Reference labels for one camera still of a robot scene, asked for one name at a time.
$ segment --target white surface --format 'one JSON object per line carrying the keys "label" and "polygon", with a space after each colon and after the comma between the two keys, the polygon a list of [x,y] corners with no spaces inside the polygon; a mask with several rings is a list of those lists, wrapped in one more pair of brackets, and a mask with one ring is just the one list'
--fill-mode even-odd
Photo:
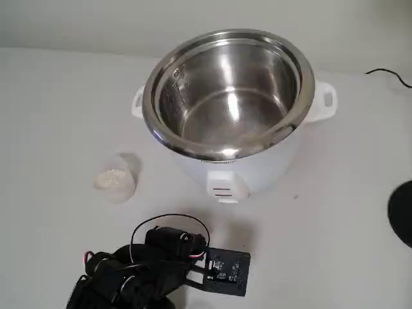
{"label": "white surface", "polygon": [[0,46],[161,57],[223,28],[292,41],[320,69],[412,75],[410,0],[5,0]]}
{"label": "white surface", "polygon": [[[205,220],[213,246],[252,252],[245,298],[187,289],[174,296],[187,308],[411,308],[412,250],[386,218],[390,192],[412,176],[410,90],[381,75],[319,74],[337,88],[336,117],[308,126],[275,187],[218,205],[130,115],[154,64],[0,50],[4,308],[64,307],[84,251],[114,251],[142,220],[175,211]],[[93,177],[122,151],[141,173],[136,194],[112,205]]]}

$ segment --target black cable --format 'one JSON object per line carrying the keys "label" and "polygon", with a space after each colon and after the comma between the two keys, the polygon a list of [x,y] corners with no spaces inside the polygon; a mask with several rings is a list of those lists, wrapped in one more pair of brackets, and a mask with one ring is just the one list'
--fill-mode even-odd
{"label": "black cable", "polygon": [[376,71],[385,71],[385,72],[394,74],[394,75],[396,75],[396,77],[398,77],[398,80],[399,80],[406,88],[412,88],[411,85],[408,85],[408,84],[406,84],[406,83],[404,82],[404,80],[402,79],[402,77],[400,77],[400,75],[399,75],[397,72],[394,72],[394,71],[391,71],[391,70],[388,70],[388,69],[378,68],[378,69],[374,69],[374,70],[371,70],[371,71],[369,71],[369,72],[366,72],[365,74],[370,74],[370,73],[373,73],[373,72],[376,72]]}
{"label": "black cable", "polygon": [[198,218],[195,218],[195,217],[190,216],[190,215],[188,215],[188,214],[161,214],[161,215],[159,215],[159,216],[155,216],[155,217],[153,217],[153,218],[150,218],[150,219],[147,219],[147,220],[141,222],[141,224],[139,224],[139,225],[135,228],[135,230],[133,231],[133,233],[132,233],[132,235],[131,235],[131,239],[130,239],[130,246],[129,246],[130,261],[131,261],[132,263],[134,263],[134,261],[133,261],[133,256],[132,256],[132,254],[131,254],[131,247],[132,247],[132,245],[133,245],[133,239],[135,238],[136,231],[137,231],[142,225],[144,225],[144,224],[146,224],[146,223],[148,223],[148,222],[150,222],[150,221],[153,221],[153,220],[156,220],[156,219],[159,219],[159,218],[163,218],[163,217],[169,217],[169,216],[190,218],[190,219],[193,219],[193,220],[197,221],[198,223],[200,223],[200,224],[205,228],[205,230],[206,230],[206,233],[207,233],[207,244],[206,244],[206,248],[209,247],[209,243],[211,242],[211,235],[210,235],[209,230],[207,229],[206,225],[205,225],[202,221],[200,221]]}

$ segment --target circuit board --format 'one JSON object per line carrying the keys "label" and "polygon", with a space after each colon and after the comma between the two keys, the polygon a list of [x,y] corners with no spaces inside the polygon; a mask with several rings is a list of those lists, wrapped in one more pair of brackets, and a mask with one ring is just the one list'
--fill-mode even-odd
{"label": "circuit board", "polygon": [[205,290],[245,296],[249,265],[249,253],[209,248],[206,255],[209,274],[203,278]]}

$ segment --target small plastic cup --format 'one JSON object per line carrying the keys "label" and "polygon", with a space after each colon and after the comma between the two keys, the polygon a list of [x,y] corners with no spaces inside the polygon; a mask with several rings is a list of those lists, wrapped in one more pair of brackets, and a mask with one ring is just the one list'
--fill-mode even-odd
{"label": "small plastic cup", "polygon": [[113,156],[94,181],[96,190],[114,204],[124,203],[136,191],[136,182],[127,162],[120,156]]}

